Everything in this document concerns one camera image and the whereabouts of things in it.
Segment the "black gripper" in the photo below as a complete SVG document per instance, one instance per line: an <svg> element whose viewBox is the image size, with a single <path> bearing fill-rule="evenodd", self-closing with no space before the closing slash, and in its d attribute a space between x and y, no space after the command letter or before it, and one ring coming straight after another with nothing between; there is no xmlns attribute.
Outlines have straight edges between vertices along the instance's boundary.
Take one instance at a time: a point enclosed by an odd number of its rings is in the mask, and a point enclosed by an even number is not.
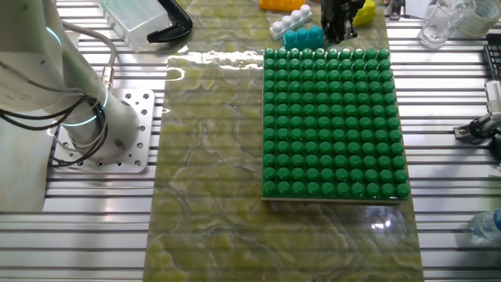
<svg viewBox="0 0 501 282"><path fill-rule="evenodd" d="M323 33L325 41L328 43L338 43L337 23L340 23L340 41L345 41L356 37L356 29L353 27L353 18L364 6L365 0L322 0L321 2L321 22L323 23Z"/></svg>

